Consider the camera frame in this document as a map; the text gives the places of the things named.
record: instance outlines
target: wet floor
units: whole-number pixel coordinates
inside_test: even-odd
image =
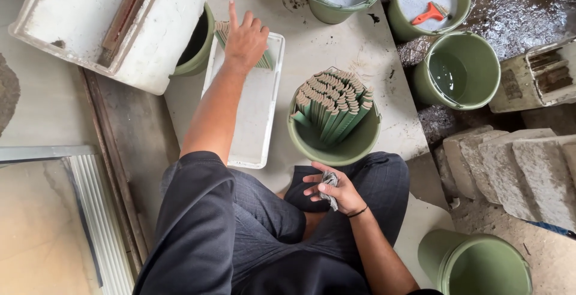
[[[388,1],[382,0],[385,9]],[[470,16],[458,29],[479,34],[492,45],[498,58],[505,60],[533,46],[575,35],[576,0],[476,0]],[[433,41],[433,37],[422,37],[397,44],[409,80],[412,68],[422,60]],[[416,108],[431,147],[450,134],[477,125],[492,124],[495,129],[508,131],[524,127],[519,113],[495,115],[488,106],[475,111],[455,111],[416,101]]]

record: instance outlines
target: black shirt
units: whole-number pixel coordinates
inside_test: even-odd
[[[134,294],[369,294],[346,263],[313,252],[293,252],[231,287],[235,180],[220,158],[197,151],[178,161],[156,225],[156,246]],[[441,294],[414,291],[410,295]]]

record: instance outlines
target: green bucket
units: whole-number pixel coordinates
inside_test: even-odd
[[[530,295],[528,263],[490,234],[435,230],[420,242],[418,262],[444,295]]]
[[[180,56],[173,77],[190,77],[201,73],[208,67],[208,58],[214,37],[214,15],[208,4],[190,37],[188,46]]]
[[[308,0],[312,14],[326,24],[339,24],[345,21],[352,13],[366,10],[379,0],[366,0],[354,6],[342,6],[328,0]]]
[[[296,95],[298,91],[292,98],[287,115],[288,133],[296,148],[308,159],[328,166],[345,166],[362,159],[372,150],[380,133],[382,119],[376,101],[374,107],[340,144],[326,148],[316,129],[307,128],[290,116],[296,112]]]
[[[471,0],[457,1],[457,11],[455,13],[451,13],[452,20],[446,25],[446,27],[437,31],[428,31],[418,26],[412,25],[412,20],[407,19],[404,13],[402,13],[399,0],[390,0],[387,18],[388,23],[390,24],[390,29],[394,34],[394,38],[397,41],[407,42],[423,35],[437,36],[454,30],[458,25],[464,22],[466,17],[468,17],[471,4]]]
[[[500,63],[492,47],[472,32],[439,37],[414,70],[416,97],[426,104],[466,111],[483,107],[500,84]]]

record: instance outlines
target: black pants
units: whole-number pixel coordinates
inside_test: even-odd
[[[394,245],[408,205],[410,181],[404,160],[397,154],[376,152],[337,170],[350,178],[376,217],[386,239]],[[253,176],[235,169],[230,171],[236,178],[233,286],[253,270],[299,250],[327,254],[362,270],[349,219],[332,211],[327,201],[312,202],[303,194],[313,183],[303,183],[302,178],[319,174],[318,170],[311,166],[296,166],[292,185],[284,200]],[[162,196],[172,174],[171,168],[164,174]],[[306,225],[304,211],[328,213],[312,236],[300,242]]]

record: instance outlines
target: person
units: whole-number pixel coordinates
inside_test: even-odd
[[[269,34],[251,12],[239,24],[229,5],[225,61],[163,177],[156,244],[133,293],[439,294],[420,290],[392,249],[408,203],[398,155],[296,166],[283,199],[226,167],[242,86]],[[323,171],[336,174],[336,187],[319,183]],[[319,191],[335,197],[338,211]]]

